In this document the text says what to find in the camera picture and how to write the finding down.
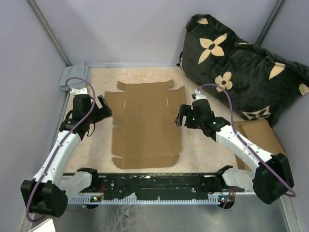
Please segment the brown cardboard box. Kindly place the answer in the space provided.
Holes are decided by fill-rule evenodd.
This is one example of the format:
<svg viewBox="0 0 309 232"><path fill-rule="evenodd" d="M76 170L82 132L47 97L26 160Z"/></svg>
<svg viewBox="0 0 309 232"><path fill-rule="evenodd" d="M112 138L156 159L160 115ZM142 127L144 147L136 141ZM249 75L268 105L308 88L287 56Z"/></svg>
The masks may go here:
<svg viewBox="0 0 309 232"><path fill-rule="evenodd" d="M182 150L181 129L175 124L180 106L186 104L182 86L174 81L126 84L118 92L105 92L112 110L112 161L120 169L174 166Z"/></svg>

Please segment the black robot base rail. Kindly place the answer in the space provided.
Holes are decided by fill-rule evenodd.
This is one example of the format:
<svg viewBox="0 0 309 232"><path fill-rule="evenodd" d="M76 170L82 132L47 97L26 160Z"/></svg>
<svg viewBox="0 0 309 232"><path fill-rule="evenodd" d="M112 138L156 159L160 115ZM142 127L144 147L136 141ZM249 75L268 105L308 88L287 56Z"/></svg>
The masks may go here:
<svg viewBox="0 0 309 232"><path fill-rule="evenodd" d="M230 189L222 173L99 174L95 184L81 193L102 193L104 200L206 200L209 194Z"/></svg>

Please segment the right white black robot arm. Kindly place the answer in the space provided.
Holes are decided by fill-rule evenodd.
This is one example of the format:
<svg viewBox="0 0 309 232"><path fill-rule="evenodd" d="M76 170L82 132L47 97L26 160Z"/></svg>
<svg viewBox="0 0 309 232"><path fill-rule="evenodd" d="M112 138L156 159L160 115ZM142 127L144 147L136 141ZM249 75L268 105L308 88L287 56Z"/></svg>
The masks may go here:
<svg viewBox="0 0 309 232"><path fill-rule="evenodd" d="M264 203L271 204L282 195L295 197L294 180L287 157L273 154L240 134L223 117L217 117L206 99L182 104L175 119L177 126L200 129L203 134L232 151L249 166L250 170L224 167L218 171L216 188L227 191L230 187L253 191Z"/></svg>

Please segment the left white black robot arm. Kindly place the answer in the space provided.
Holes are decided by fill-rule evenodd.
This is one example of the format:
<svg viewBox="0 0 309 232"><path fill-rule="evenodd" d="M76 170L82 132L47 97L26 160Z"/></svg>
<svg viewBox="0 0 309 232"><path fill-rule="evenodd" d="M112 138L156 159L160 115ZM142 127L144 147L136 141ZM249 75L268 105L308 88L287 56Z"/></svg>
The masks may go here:
<svg viewBox="0 0 309 232"><path fill-rule="evenodd" d="M99 189L100 179L96 169L80 168L69 179L62 176L66 166L84 137L91 136L90 126L112 115L103 96L93 99L89 94L77 94L73 109L61 123L56 142L48 158L32 180L24 180L21 193L25 202L27 219L31 213L60 217L68 201L83 190Z"/></svg>

